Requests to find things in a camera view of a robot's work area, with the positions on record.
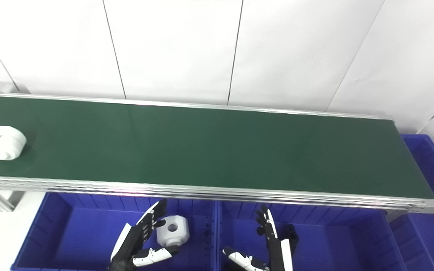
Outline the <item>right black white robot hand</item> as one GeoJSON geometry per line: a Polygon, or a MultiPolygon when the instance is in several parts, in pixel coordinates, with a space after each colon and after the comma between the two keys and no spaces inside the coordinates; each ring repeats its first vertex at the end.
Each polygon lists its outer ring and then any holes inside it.
{"type": "Polygon", "coordinates": [[[230,261],[225,267],[229,271],[292,271],[292,258],[299,242],[295,226],[286,224],[278,235],[272,211],[266,205],[262,204],[256,214],[255,221],[259,224],[256,233],[265,237],[269,260],[265,262],[225,246],[222,253],[230,261]]]}

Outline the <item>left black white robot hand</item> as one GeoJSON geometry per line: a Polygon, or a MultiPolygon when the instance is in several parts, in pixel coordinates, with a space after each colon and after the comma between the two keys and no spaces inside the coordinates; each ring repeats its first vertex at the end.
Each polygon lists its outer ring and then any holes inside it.
{"type": "Polygon", "coordinates": [[[179,254],[178,245],[158,250],[143,248],[152,233],[166,224],[162,217],[167,214],[167,204],[167,199],[161,199],[148,208],[135,225],[125,224],[112,251],[109,271],[135,271],[179,254]]]}

